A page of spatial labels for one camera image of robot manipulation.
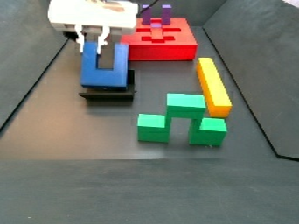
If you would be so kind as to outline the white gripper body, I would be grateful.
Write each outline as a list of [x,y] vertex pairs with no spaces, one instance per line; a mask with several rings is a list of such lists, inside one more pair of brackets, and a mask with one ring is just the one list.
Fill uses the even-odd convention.
[[100,34],[108,26],[112,34],[132,34],[136,30],[137,4],[129,1],[50,0],[48,19],[58,32],[81,31]]

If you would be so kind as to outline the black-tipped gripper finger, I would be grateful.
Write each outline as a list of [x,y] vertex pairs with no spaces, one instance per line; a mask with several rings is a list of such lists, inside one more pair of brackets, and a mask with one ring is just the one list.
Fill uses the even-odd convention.
[[82,31],[81,24],[74,24],[74,32],[77,34],[76,42],[78,43],[80,53],[82,53],[82,51],[84,51],[84,43],[85,43],[85,36],[81,31]]

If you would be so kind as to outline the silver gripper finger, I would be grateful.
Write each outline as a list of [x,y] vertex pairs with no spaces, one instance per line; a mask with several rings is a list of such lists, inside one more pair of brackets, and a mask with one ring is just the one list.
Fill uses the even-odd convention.
[[101,54],[101,47],[108,44],[106,37],[109,35],[109,27],[105,25],[101,29],[101,34],[97,36],[97,54]]

